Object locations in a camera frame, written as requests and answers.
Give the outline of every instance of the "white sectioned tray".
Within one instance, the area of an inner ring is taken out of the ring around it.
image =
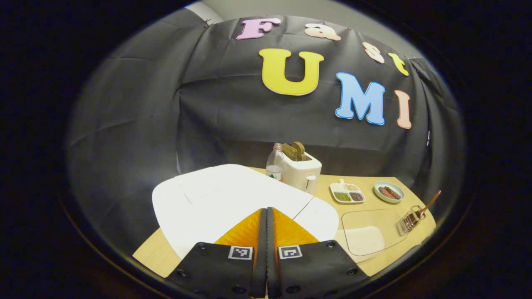
[[[340,183],[334,182],[329,186],[329,188],[331,189],[333,198],[339,203],[363,203],[365,202],[364,193],[355,184],[344,183],[344,180],[341,179]],[[335,193],[345,194],[349,200],[348,201],[341,200],[340,198],[337,197],[337,194]],[[351,196],[351,193],[360,194],[360,196],[362,197],[362,200],[355,201],[353,197]]]
[[[180,258],[197,242],[216,242],[258,209],[275,207],[319,241],[334,238],[339,218],[328,203],[248,167],[225,164],[168,179],[152,192],[164,236]]]

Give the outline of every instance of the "sausage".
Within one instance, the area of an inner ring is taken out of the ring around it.
[[[380,191],[384,196],[386,196],[386,197],[388,197],[388,198],[390,198],[390,199],[392,199],[392,200],[395,199],[395,197],[394,197],[392,194],[390,194],[390,193],[388,192],[388,190],[386,190],[385,188],[379,187],[379,191]]]
[[[384,187],[393,197],[395,197],[396,199],[400,200],[401,197],[399,196],[399,194],[395,193],[395,191],[393,191],[392,189],[390,189],[390,187]]]

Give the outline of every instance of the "wooden table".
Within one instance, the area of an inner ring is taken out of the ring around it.
[[[253,168],[253,170],[264,173],[265,169]],[[334,199],[330,192],[329,185],[334,182],[340,182],[343,179],[345,183],[355,184],[360,187],[366,201],[361,204],[339,204]],[[373,186],[378,181],[388,181],[394,185],[399,186],[405,192],[405,198],[399,203],[387,203],[379,199],[373,192]],[[344,228],[342,225],[342,216],[347,212],[391,209],[398,215],[404,215],[413,205],[420,205],[425,207],[421,200],[410,191],[403,183],[394,177],[347,177],[347,176],[330,176],[320,175],[318,185],[316,187],[315,197],[324,200],[332,205],[338,212],[340,218],[338,224],[338,232],[335,240],[346,250],[351,258],[358,264],[358,266],[368,275],[374,275],[380,270],[384,269],[403,254],[405,254],[412,247],[421,244],[436,228],[434,217],[427,210],[426,218],[408,235],[406,239],[397,243],[396,245],[384,249],[373,258],[364,260],[359,256],[351,254],[346,247],[346,239],[343,234]],[[168,241],[163,235],[161,228],[153,233],[133,254],[144,266],[157,273],[162,277],[167,277],[179,264],[181,259],[174,252]]]

